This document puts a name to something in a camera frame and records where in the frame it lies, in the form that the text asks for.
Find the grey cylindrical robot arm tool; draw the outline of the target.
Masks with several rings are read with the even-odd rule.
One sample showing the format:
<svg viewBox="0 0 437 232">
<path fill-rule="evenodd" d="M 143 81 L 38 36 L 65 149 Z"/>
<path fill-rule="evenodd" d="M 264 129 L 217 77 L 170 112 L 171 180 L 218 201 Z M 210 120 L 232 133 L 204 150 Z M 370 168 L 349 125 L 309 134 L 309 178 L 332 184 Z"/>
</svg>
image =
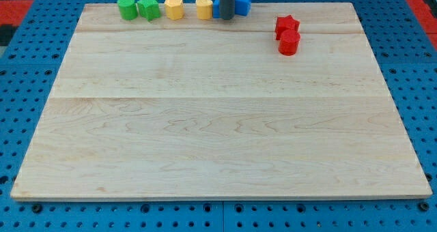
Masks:
<svg viewBox="0 0 437 232">
<path fill-rule="evenodd" d="M 231 20 L 235 15 L 235 0 L 219 0 L 220 17 Z"/>
</svg>

